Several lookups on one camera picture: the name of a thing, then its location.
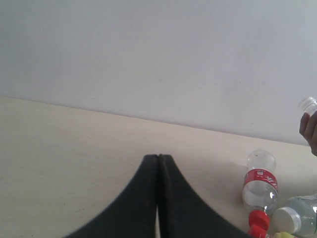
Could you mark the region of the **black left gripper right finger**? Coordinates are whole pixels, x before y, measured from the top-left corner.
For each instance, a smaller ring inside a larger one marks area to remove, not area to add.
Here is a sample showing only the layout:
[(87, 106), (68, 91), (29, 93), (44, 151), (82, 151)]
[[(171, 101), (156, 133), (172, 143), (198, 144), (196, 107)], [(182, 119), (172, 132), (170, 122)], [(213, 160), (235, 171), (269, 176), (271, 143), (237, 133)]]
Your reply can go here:
[(171, 155), (158, 156), (158, 223), (162, 238), (248, 238), (209, 207)]

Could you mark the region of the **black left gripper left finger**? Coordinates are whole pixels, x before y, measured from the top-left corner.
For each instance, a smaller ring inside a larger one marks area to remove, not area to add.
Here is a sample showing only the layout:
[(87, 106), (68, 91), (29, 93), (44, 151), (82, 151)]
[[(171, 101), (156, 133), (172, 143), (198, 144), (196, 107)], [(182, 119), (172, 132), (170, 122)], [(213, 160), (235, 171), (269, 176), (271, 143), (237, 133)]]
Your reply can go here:
[(98, 216), (69, 238), (154, 238), (158, 156), (146, 155), (131, 181)]

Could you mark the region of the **open bare human hand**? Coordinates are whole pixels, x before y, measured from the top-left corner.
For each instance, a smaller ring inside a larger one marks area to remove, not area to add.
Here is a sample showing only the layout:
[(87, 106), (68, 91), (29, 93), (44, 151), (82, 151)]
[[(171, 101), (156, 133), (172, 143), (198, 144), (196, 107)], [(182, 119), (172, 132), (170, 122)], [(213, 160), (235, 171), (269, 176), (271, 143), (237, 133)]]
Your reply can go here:
[(311, 116), (304, 113), (299, 127), (299, 133), (305, 138), (313, 155), (317, 156), (317, 113)]

